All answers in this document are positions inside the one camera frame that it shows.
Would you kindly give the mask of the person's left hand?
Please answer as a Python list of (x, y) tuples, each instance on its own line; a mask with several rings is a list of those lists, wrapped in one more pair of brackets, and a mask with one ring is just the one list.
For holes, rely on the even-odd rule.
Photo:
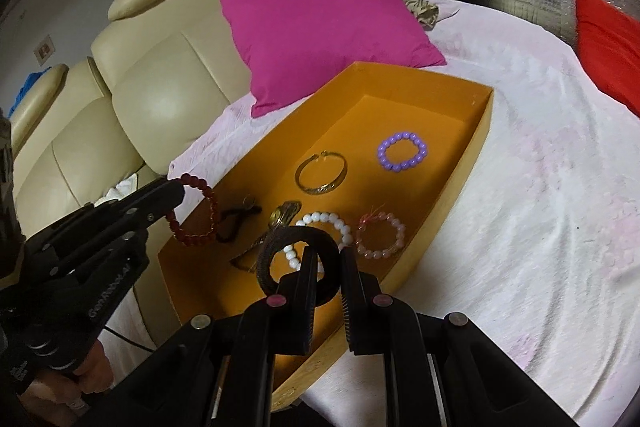
[(41, 372), (18, 396), (21, 405), (55, 426), (71, 426), (78, 415), (70, 405), (82, 395), (107, 391), (114, 384), (114, 372), (100, 340), (96, 340), (74, 377), (52, 371)]

